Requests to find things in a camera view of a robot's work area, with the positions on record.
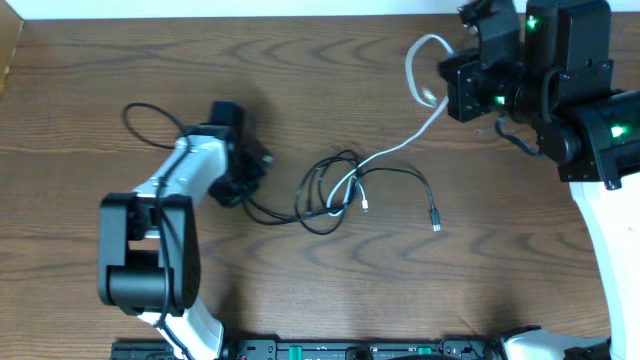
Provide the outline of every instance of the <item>green led light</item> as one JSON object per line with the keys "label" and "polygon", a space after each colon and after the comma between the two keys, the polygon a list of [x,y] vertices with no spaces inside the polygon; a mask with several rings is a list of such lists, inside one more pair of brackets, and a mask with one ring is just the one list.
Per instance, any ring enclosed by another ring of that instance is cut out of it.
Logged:
{"label": "green led light", "polygon": [[622,126],[614,126],[611,128],[611,135],[613,135],[613,137],[620,137],[626,132],[627,129]]}
{"label": "green led light", "polygon": [[533,16],[529,16],[529,20],[527,20],[527,26],[529,27],[529,29],[535,29],[537,23],[538,19],[534,18]]}

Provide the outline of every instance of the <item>white arm segment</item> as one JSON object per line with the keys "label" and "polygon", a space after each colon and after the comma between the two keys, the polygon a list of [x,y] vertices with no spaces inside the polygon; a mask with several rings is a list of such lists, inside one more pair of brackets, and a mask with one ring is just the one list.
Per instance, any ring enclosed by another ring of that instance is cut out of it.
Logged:
{"label": "white arm segment", "polygon": [[[155,324],[159,317],[160,313],[152,312],[145,312],[138,316],[140,320],[151,325]],[[213,360],[220,357],[224,329],[220,321],[214,319],[207,311],[200,296],[181,317],[173,317],[169,314],[165,322],[173,335],[189,350],[193,359]],[[158,331],[173,347],[173,354],[179,359],[184,359],[180,347],[171,341],[164,331]]]}
{"label": "white arm segment", "polygon": [[[207,190],[216,179],[227,171],[226,143],[213,136],[191,135],[191,153],[178,165],[167,179],[163,197],[172,194],[190,196],[194,208],[200,203]],[[175,150],[167,161],[149,180],[134,189],[139,197],[155,197],[158,178],[163,176],[187,148],[184,138],[176,141]],[[158,237],[157,231],[148,231],[148,238]],[[160,318],[158,312],[145,312],[138,316],[142,321],[154,325]],[[193,306],[186,309],[180,317],[167,315],[167,328],[175,338],[188,349],[195,360],[217,359],[222,348],[223,327],[220,321],[211,316],[204,302],[197,297]],[[184,359],[180,347],[175,344],[165,331],[158,330],[173,348],[174,355]]]}
{"label": "white arm segment", "polygon": [[591,234],[611,320],[611,358],[631,359],[640,340],[640,173],[622,188],[571,183]]}

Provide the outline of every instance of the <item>white wall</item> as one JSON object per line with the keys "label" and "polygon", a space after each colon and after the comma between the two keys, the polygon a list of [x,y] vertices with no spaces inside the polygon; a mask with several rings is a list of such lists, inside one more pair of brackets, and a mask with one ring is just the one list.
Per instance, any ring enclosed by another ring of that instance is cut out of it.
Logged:
{"label": "white wall", "polygon": [[[7,0],[25,20],[454,13],[465,0]],[[515,0],[524,12],[526,0]],[[609,0],[640,11],[640,0]]]}

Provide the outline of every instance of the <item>cable plug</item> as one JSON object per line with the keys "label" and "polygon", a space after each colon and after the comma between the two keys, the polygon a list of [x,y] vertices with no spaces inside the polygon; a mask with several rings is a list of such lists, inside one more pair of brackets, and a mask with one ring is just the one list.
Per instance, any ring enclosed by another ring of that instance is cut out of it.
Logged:
{"label": "cable plug", "polygon": [[440,213],[438,209],[431,209],[431,224],[433,224],[433,231],[440,231]]}

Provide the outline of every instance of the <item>white cable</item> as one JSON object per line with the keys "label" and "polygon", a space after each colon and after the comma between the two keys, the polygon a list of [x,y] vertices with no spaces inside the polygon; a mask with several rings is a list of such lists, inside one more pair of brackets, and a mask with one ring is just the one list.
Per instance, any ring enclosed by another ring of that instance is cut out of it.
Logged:
{"label": "white cable", "polygon": [[[405,72],[407,74],[407,82],[409,83],[409,90],[411,91],[411,95],[413,96],[413,98],[421,105],[424,105],[426,107],[433,107],[433,105],[430,105],[429,103],[425,102],[421,97],[420,94],[418,93],[418,88],[416,86],[414,77],[413,77],[413,58],[416,56],[416,53],[418,52],[418,50],[424,45],[426,44],[429,40],[432,39],[436,39],[440,42],[440,44],[442,44],[442,46],[445,48],[445,50],[447,50],[447,53],[449,53],[449,55],[453,55],[453,48],[451,48],[451,45],[449,45],[449,43],[441,38],[438,35],[433,35],[433,34],[429,34],[429,35],[425,35],[423,37],[421,37],[420,39],[418,39],[418,41],[415,42],[415,44],[413,44],[411,46],[411,48],[409,49],[409,52],[407,52],[407,58],[405,60]],[[440,114],[442,113],[442,111],[444,111],[445,107],[447,106],[447,104],[449,103],[449,97],[445,96],[445,98],[442,100],[442,103],[440,103],[440,106],[438,106],[438,108],[436,109],[436,111],[427,119],[427,121],[425,121],[424,125],[422,125],[422,127],[420,128],[420,130],[418,130],[417,133],[415,133],[413,136],[411,136],[410,138],[408,138],[407,140],[405,140],[402,144],[392,147],[391,149],[385,150],[385,151],[381,151],[379,153],[373,154],[371,155],[368,159],[366,159],[365,161],[361,162],[360,165],[358,165],[358,168],[363,167],[364,165],[366,165],[369,161],[377,158],[378,156],[382,156],[385,154],[388,154],[390,152],[394,152],[398,149],[403,148],[405,145],[407,145],[408,143],[410,143],[411,141],[417,139],[418,137],[420,137],[425,130],[427,130],[427,128],[438,118],[438,116],[440,116]],[[333,197],[335,196],[336,192],[338,191],[338,189],[340,188],[340,186],[342,186],[342,184],[349,178],[354,177],[353,174],[356,172],[356,169],[351,170],[347,175],[345,175],[342,180],[340,180],[340,182],[338,182],[338,184],[333,188],[333,190],[331,191],[331,193],[329,194],[329,198],[327,199],[327,208],[331,207],[331,203],[333,200]],[[366,199],[364,198],[364,189],[362,189],[362,185],[360,185],[360,188],[362,190],[363,193],[363,207],[366,204],[365,201]],[[345,191],[345,197],[343,200],[343,204],[346,204],[348,202],[349,199],[349,193],[351,190],[351,181],[349,181],[349,186],[347,187],[347,191]],[[331,216],[339,216],[340,214],[342,214],[342,212],[344,211],[344,209],[335,212],[335,213],[329,213],[329,215]]]}

